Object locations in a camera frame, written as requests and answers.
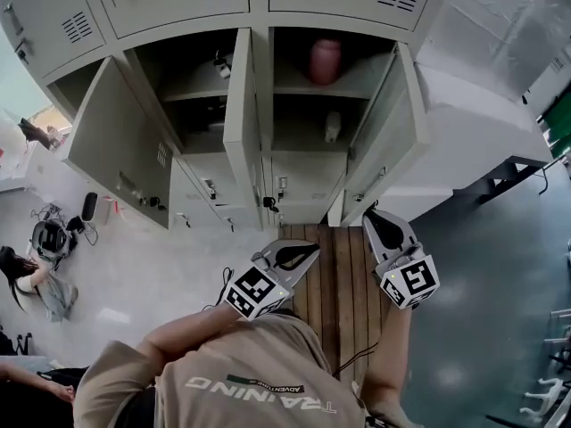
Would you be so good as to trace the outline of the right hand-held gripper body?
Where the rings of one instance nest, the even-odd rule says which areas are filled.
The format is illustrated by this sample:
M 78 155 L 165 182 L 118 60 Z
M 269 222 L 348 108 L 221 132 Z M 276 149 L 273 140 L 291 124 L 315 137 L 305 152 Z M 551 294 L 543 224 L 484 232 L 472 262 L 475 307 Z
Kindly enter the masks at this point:
M 378 263 L 375 270 L 380 289 L 398 309 L 413 308 L 440 287 L 434 260 L 421 243 Z

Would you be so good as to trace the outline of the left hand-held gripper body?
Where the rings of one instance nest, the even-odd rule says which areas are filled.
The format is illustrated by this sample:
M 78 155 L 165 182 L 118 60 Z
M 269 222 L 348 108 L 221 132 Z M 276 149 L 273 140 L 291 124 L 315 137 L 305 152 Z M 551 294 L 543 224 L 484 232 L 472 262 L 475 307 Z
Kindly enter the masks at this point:
M 247 271 L 229 280 L 222 301 L 245 320 L 254 320 L 280 308 L 293 295 L 294 289 L 286 287 L 258 253 Z

